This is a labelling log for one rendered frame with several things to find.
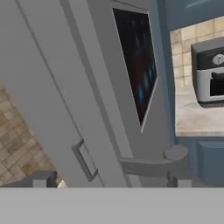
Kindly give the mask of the blue base cupboard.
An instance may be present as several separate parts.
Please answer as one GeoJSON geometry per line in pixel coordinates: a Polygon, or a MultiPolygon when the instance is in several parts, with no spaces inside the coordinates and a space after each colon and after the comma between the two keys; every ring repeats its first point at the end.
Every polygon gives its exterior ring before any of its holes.
{"type": "Polygon", "coordinates": [[[195,178],[224,187],[224,136],[178,136],[177,142],[188,149],[195,178]]]}

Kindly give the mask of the blue tall side panel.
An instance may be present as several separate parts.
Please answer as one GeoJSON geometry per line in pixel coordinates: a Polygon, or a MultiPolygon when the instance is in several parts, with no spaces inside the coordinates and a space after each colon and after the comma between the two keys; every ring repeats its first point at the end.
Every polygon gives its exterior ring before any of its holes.
{"type": "Polygon", "coordinates": [[[150,0],[150,25],[156,54],[157,71],[162,85],[164,110],[170,144],[175,144],[175,87],[172,73],[172,54],[166,20],[165,0],[150,0]]]}

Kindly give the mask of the grey freezer door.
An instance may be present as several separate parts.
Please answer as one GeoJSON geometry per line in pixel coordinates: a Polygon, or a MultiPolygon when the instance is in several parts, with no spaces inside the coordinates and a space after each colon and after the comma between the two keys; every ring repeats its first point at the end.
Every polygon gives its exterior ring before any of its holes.
{"type": "Polygon", "coordinates": [[[60,0],[0,0],[0,79],[67,186],[129,186],[60,0]]]}

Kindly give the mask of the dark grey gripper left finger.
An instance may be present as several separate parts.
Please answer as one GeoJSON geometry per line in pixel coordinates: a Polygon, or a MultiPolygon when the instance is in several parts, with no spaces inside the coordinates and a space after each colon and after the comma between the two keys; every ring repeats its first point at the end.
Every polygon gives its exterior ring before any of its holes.
{"type": "Polygon", "coordinates": [[[34,187],[34,182],[36,180],[41,180],[45,182],[45,187],[56,187],[56,171],[35,171],[33,174],[24,177],[20,181],[12,182],[9,184],[2,185],[2,188],[13,188],[13,187],[23,187],[30,188],[34,187]]]}

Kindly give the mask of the blue wall cupboard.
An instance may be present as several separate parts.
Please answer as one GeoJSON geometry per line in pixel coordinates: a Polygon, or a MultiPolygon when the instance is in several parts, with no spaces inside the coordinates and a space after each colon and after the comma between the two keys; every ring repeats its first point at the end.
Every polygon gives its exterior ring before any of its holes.
{"type": "Polygon", "coordinates": [[[165,0],[170,31],[224,16],[224,0],[165,0]]]}

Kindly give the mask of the silver toaster oven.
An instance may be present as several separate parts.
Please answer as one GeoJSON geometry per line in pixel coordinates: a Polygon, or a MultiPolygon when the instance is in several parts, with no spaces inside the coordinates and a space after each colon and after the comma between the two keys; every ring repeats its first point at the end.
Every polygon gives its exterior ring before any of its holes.
{"type": "Polygon", "coordinates": [[[203,108],[224,106],[224,37],[191,45],[192,85],[203,108]]]}

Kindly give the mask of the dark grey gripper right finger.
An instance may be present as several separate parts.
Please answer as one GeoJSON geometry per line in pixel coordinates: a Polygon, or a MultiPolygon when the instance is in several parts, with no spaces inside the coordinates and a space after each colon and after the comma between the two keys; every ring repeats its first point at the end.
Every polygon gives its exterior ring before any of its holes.
{"type": "Polygon", "coordinates": [[[175,188],[188,188],[193,186],[193,181],[189,174],[168,172],[167,186],[175,188]]]}

